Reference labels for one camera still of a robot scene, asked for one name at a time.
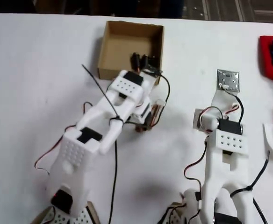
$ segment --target metal plate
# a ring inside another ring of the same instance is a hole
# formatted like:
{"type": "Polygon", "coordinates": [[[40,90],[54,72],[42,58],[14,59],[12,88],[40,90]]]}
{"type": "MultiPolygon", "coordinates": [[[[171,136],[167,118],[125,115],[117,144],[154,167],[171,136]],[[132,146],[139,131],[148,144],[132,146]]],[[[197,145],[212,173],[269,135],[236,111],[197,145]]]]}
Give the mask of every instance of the metal plate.
{"type": "Polygon", "coordinates": [[[239,72],[218,69],[216,89],[222,90],[223,88],[228,91],[239,92],[239,72]]]}

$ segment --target open cardboard box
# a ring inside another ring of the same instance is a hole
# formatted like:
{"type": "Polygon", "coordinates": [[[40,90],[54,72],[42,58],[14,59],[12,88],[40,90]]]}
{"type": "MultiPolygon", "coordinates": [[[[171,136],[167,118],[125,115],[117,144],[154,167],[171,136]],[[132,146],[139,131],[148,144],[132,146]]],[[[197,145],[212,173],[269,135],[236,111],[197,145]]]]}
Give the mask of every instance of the open cardboard box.
{"type": "Polygon", "coordinates": [[[161,69],[164,27],[124,21],[107,21],[98,63],[100,79],[112,80],[121,70],[132,70],[134,52],[155,56],[161,69]]]}

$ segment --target red cloth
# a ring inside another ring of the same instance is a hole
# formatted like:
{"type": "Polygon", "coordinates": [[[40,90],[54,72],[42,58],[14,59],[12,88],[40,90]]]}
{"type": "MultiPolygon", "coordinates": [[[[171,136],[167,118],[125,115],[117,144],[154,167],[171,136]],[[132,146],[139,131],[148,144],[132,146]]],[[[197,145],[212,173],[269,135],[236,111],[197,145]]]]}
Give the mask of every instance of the red cloth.
{"type": "Polygon", "coordinates": [[[273,36],[260,36],[260,53],[262,56],[265,76],[273,80],[273,63],[270,46],[273,42],[273,36]]]}

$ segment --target black cable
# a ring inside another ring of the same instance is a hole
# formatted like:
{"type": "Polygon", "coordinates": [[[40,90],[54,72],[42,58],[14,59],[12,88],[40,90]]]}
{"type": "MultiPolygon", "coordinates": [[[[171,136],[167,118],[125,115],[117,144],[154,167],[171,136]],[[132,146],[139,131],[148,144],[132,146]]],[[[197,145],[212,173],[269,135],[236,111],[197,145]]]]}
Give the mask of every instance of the black cable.
{"type": "Polygon", "coordinates": [[[90,106],[93,106],[93,104],[88,102],[88,101],[84,102],[84,104],[83,104],[83,114],[86,113],[86,104],[89,104],[90,106]]]}
{"type": "MultiPolygon", "coordinates": [[[[170,97],[171,87],[170,87],[169,80],[168,80],[166,77],[164,77],[162,74],[159,74],[159,76],[161,76],[161,77],[166,81],[166,83],[168,84],[168,94],[167,94],[167,96],[166,96],[166,98],[165,98],[165,106],[166,106],[166,103],[168,102],[168,99],[169,99],[169,97],[170,97]]],[[[163,107],[161,108],[161,111],[160,111],[159,116],[158,116],[158,120],[157,120],[157,121],[155,122],[155,124],[153,124],[151,127],[154,127],[155,125],[158,124],[158,122],[159,122],[159,120],[160,120],[160,117],[161,117],[161,114],[162,114],[163,111],[164,111],[165,106],[163,106],[163,107]]]]}
{"type": "Polygon", "coordinates": [[[165,217],[166,217],[166,215],[168,214],[168,211],[169,211],[170,209],[172,209],[172,208],[174,208],[174,207],[167,207],[167,209],[165,210],[163,216],[162,216],[161,219],[157,222],[157,224],[162,224],[162,223],[164,222],[165,217]]]}
{"type": "Polygon", "coordinates": [[[190,222],[191,222],[192,219],[196,218],[199,215],[200,211],[201,210],[198,210],[198,212],[189,219],[188,224],[190,224],[190,222]]]}
{"type": "Polygon", "coordinates": [[[224,91],[225,91],[226,93],[228,93],[229,95],[235,97],[235,99],[237,100],[237,102],[238,102],[239,105],[240,105],[241,113],[240,113],[240,118],[239,118],[239,121],[238,121],[239,124],[240,124],[240,122],[241,122],[241,120],[243,119],[243,116],[244,116],[244,105],[243,105],[243,103],[241,102],[240,98],[238,98],[238,96],[233,95],[232,93],[228,92],[226,89],[224,89],[224,91]]]}
{"type": "Polygon", "coordinates": [[[177,208],[183,208],[183,207],[185,207],[186,205],[187,205],[187,204],[178,205],[178,206],[175,206],[175,207],[172,209],[172,211],[171,211],[170,214],[169,214],[169,224],[171,224],[171,216],[172,216],[173,212],[174,212],[177,208]]]}
{"type": "Polygon", "coordinates": [[[112,200],[110,205],[110,214],[108,224],[111,224],[112,216],[113,216],[113,207],[114,207],[114,196],[115,196],[115,188],[116,188],[116,180],[117,180],[117,170],[118,170],[118,146],[117,140],[115,141],[115,177],[114,177],[114,184],[113,184],[113,191],[112,191],[112,200]]]}
{"type": "MultiPolygon", "coordinates": [[[[268,162],[269,162],[269,155],[270,155],[270,151],[267,151],[267,158],[266,158],[266,161],[264,162],[264,165],[262,167],[262,169],[260,170],[260,172],[258,173],[256,179],[253,181],[253,183],[245,188],[241,188],[241,189],[238,189],[238,190],[235,190],[233,191],[231,194],[230,194],[230,197],[233,197],[234,195],[240,193],[240,192],[243,192],[243,191],[252,191],[253,190],[253,187],[255,186],[255,184],[257,183],[257,181],[260,179],[260,177],[262,176],[262,174],[264,173],[267,165],[268,165],[268,162]]],[[[253,198],[253,203],[263,221],[264,224],[267,224],[267,220],[265,218],[265,216],[263,215],[260,207],[258,206],[257,202],[255,201],[255,199],[253,198]]]]}
{"type": "Polygon", "coordinates": [[[200,159],[198,159],[196,162],[193,162],[193,163],[189,164],[188,166],[186,166],[186,167],[184,168],[184,171],[183,171],[183,174],[184,174],[184,177],[185,177],[185,178],[187,178],[188,180],[194,180],[194,181],[197,181],[197,182],[198,182],[198,184],[199,184],[199,189],[200,189],[200,195],[202,194],[202,184],[201,184],[201,181],[200,181],[199,179],[197,179],[197,178],[188,177],[188,176],[186,175],[186,171],[187,171],[190,167],[193,167],[193,166],[197,165],[198,163],[200,163],[200,162],[203,160],[203,158],[204,158],[204,156],[205,156],[205,154],[206,154],[206,150],[207,150],[207,142],[205,141],[204,144],[205,144],[204,152],[203,152],[202,156],[200,157],[200,159]]]}
{"type": "Polygon", "coordinates": [[[243,192],[243,191],[252,191],[253,190],[253,187],[255,186],[255,184],[257,183],[257,181],[260,179],[261,175],[264,173],[266,167],[267,167],[267,164],[268,164],[268,161],[269,161],[269,154],[270,154],[270,151],[267,151],[267,158],[266,158],[266,161],[264,162],[264,165],[262,167],[262,169],[260,170],[260,172],[258,173],[256,179],[253,181],[253,183],[245,188],[241,188],[241,189],[237,189],[235,191],[233,191],[231,194],[230,194],[230,197],[233,197],[234,195],[240,193],[240,192],[243,192]]]}
{"type": "Polygon", "coordinates": [[[257,212],[259,213],[259,215],[260,215],[260,217],[261,217],[263,223],[264,223],[264,224],[268,224],[266,218],[264,217],[264,215],[263,215],[263,213],[262,213],[262,211],[261,211],[259,205],[257,204],[257,202],[255,201],[254,198],[253,198],[253,203],[254,203],[254,205],[255,205],[255,207],[256,207],[256,209],[257,209],[257,212]]]}
{"type": "Polygon", "coordinates": [[[114,105],[112,104],[112,102],[109,100],[109,98],[106,96],[105,92],[103,91],[103,89],[101,88],[101,86],[99,85],[99,83],[97,82],[97,80],[95,79],[95,77],[92,75],[92,73],[82,64],[82,67],[87,71],[87,73],[92,77],[92,79],[95,81],[95,83],[97,84],[97,86],[99,87],[99,89],[101,90],[102,94],[104,95],[104,97],[107,99],[107,101],[109,102],[109,104],[112,106],[115,114],[117,117],[119,117],[114,105]]]}

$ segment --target white table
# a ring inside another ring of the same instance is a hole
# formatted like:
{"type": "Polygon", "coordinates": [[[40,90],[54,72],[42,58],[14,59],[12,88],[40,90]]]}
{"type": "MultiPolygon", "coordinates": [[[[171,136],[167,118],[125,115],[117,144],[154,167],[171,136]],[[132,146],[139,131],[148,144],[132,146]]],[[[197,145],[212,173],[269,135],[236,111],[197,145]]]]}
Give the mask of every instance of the white table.
{"type": "MultiPolygon", "coordinates": [[[[33,163],[81,117],[84,101],[102,97],[81,64],[95,71],[106,20],[165,27],[162,69],[172,87],[158,126],[144,134],[126,126],[119,137],[112,223],[156,223],[172,201],[180,201],[179,192],[197,188],[183,168],[203,152],[205,136],[192,129],[193,113],[211,104],[218,68],[240,72],[252,180],[261,169],[262,123],[273,122],[273,82],[260,74],[258,37],[273,35],[273,24],[0,14],[0,223],[27,224],[48,205],[47,175],[33,163]]],[[[108,83],[101,81],[103,87],[108,83]]],[[[165,97],[166,84],[155,91],[165,97]]],[[[40,165],[49,168],[56,154],[40,165]]],[[[90,183],[90,200],[103,224],[114,167],[111,148],[99,156],[90,183]]],[[[204,180],[204,163],[189,173],[204,180]]],[[[253,194],[273,224],[273,160],[253,194]]]]}

